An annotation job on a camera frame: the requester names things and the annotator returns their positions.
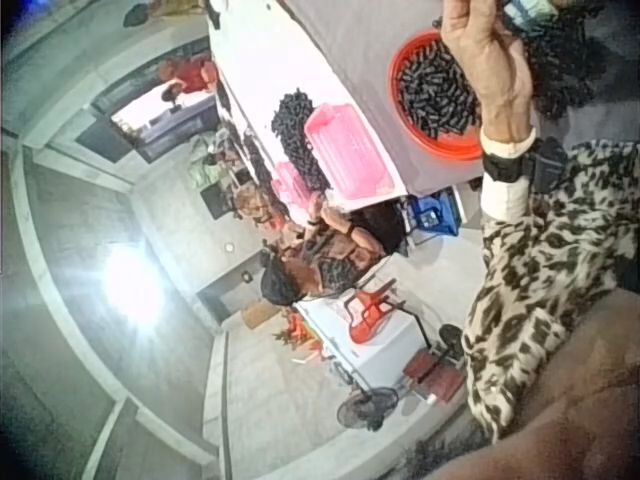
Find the red bowl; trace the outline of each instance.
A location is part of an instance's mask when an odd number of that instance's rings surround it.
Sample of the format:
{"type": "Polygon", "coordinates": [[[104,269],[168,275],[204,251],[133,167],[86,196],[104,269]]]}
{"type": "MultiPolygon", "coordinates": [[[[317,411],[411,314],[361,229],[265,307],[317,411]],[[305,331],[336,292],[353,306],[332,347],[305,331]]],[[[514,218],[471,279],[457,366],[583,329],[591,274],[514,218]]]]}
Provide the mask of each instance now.
{"type": "Polygon", "coordinates": [[[398,117],[400,117],[400,121],[411,135],[411,138],[426,151],[448,160],[477,160],[482,156],[482,147],[480,146],[480,136],[476,127],[470,126],[462,135],[444,134],[439,135],[438,139],[434,140],[412,125],[402,109],[400,82],[396,78],[398,73],[402,71],[402,64],[409,60],[416,50],[436,40],[440,40],[440,32],[438,30],[429,30],[416,35],[396,52],[389,67],[389,94],[391,95],[391,100],[398,117]]]}

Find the light fixture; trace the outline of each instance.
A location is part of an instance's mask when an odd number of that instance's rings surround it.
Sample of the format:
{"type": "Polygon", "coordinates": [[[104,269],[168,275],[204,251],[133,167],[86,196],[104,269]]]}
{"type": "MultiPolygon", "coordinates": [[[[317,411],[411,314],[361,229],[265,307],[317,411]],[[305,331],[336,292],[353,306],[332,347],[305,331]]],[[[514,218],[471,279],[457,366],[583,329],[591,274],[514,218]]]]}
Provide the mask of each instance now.
{"type": "Polygon", "coordinates": [[[139,249],[112,249],[104,268],[104,289],[109,302],[137,325],[151,326],[158,320],[164,304],[162,286],[139,249]]]}

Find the animal print sleeve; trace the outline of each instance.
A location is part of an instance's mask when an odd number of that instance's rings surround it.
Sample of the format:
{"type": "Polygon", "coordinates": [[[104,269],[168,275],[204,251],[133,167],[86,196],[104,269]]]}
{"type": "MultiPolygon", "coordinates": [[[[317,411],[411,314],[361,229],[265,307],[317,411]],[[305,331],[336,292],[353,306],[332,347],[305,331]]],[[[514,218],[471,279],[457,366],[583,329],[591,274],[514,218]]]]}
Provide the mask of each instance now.
{"type": "Polygon", "coordinates": [[[616,285],[640,222],[640,143],[574,147],[564,178],[516,223],[487,221],[484,284],[467,317],[469,405],[497,441],[526,389],[593,303],[616,285]]]}

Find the pink container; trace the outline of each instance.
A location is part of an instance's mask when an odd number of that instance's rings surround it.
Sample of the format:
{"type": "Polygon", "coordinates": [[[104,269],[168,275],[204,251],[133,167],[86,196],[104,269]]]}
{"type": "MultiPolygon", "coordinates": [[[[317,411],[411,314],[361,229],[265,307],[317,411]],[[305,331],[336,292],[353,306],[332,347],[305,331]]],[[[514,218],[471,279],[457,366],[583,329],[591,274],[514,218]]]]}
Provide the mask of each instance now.
{"type": "Polygon", "coordinates": [[[287,205],[296,205],[306,210],[311,193],[296,167],[289,162],[281,162],[276,164],[275,170],[276,178],[271,180],[271,186],[278,198],[287,205]]]}
{"type": "Polygon", "coordinates": [[[393,191],[393,179],[353,105],[320,105],[304,131],[329,183],[347,200],[393,191]]]}

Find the red plastic stool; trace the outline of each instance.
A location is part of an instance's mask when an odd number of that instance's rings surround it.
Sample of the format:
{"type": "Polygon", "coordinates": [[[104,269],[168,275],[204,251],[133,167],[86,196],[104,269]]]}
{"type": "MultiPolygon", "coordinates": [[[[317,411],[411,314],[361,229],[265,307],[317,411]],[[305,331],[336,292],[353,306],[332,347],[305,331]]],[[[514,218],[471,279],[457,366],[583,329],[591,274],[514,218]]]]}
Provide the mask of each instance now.
{"type": "MultiPolygon", "coordinates": [[[[361,287],[364,287],[369,283],[373,277],[369,278],[361,287]]],[[[375,292],[365,292],[360,288],[356,288],[355,293],[344,302],[344,308],[349,314],[351,321],[349,322],[349,336],[354,343],[359,345],[367,343],[373,337],[376,336],[378,330],[387,320],[392,312],[398,310],[404,306],[404,301],[400,303],[389,302],[389,295],[386,295],[387,291],[396,283],[396,279],[393,278],[385,283],[375,292]],[[362,319],[360,322],[354,325],[355,318],[349,310],[349,304],[354,300],[360,301],[364,310],[362,311],[362,319]],[[382,309],[381,306],[386,305],[387,309],[382,309]]]]}

